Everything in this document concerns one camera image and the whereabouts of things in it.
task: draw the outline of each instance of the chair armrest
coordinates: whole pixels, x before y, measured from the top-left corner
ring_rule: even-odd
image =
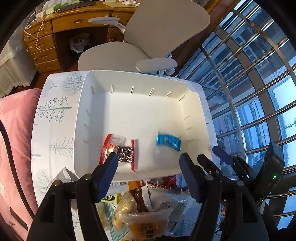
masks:
[[[140,60],[136,63],[136,68],[141,73],[155,73],[177,67],[177,62],[172,58],[151,58]]]
[[[88,20],[90,23],[96,23],[96,24],[109,24],[113,25],[115,27],[118,27],[120,31],[124,34],[124,31],[126,27],[119,23],[118,21],[120,18],[117,17],[98,17],[98,18],[91,18]]]

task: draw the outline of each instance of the drawer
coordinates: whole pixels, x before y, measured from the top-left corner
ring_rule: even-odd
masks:
[[[46,62],[37,64],[36,66],[39,73],[61,69],[58,59],[46,61]]]
[[[39,51],[37,53],[32,54],[32,58],[35,64],[42,63],[45,61],[57,59],[57,51],[55,48],[50,48],[46,50]]]
[[[27,29],[26,32],[33,35],[35,38],[37,38],[37,33],[38,33],[39,38],[41,38],[41,37],[43,37],[45,35],[52,34],[52,22],[50,20],[44,21],[43,25],[44,25],[44,27],[42,28],[42,30],[40,30],[39,33],[38,33],[38,30],[39,30],[39,28],[41,26],[41,23]],[[35,40],[35,38],[33,38],[32,36],[26,34],[25,32],[24,32],[24,37],[25,37],[25,41],[27,43]]]
[[[36,41],[37,40],[34,40],[34,41],[28,43],[29,51],[31,54],[40,52],[40,50],[36,49],[36,47],[35,47]],[[51,34],[51,35],[48,35],[48,36],[38,39],[37,45],[39,46],[39,48],[41,50],[55,47],[53,35]]]
[[[119,22],[126,26],[128,21],[131,19],[133,13],[132,12],[122,12],[122,11],[113,11],[112,17],[120,18]]]
[[[85,27],[103,26],[103,24],[89,23],[90,18],[110,16],[110,11],[91,11],[91,12],[78,12],[68,14],[52,20],[52,28],[54,33]]]
[[[109,28],[107,43],[116,41],[123,42],[123,33],[120,31],[119,28]]]

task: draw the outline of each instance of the wooden floor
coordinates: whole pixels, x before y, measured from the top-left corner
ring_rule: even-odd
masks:
[[[69,72],[69,71],[78,71],[78,60],[67,70],[67,72]],[[11,94],[14,94],[14,93],[17,93],[17,92],[20,92],[20,91],[23,91],[23,90],[27,90],[27,89],[34,89],[34,88],[42,89],[47,77],[50,74],[58,73],[58,72],[59,71],[53,71],[53,72],[47,72],[47,73],[43,73],[43,74],[40,74],[39,72],[37,72],[35,74],[34,79],[31,82],[30,86],[27,86],[27,87],[23,87],[23,86],[14,87],[9,94],[11,95]]]

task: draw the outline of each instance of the blue wrapper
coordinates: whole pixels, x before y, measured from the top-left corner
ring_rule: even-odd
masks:
[[[178,137],[168,134],[157,134],[156,145],[165,145],[174,148],[176,151],[181,151],[181,140]]]

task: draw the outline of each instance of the bed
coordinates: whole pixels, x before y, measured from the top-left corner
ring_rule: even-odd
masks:
[[[9,137],[18,179],[34,213],[38,206],[31,174],[31,137],[34,116],[41,94],[29,89],[0,99],[0,120]],[[17,190],[3,138],[0,138],[0,214],[10,231],[26,240],[32,223]]]

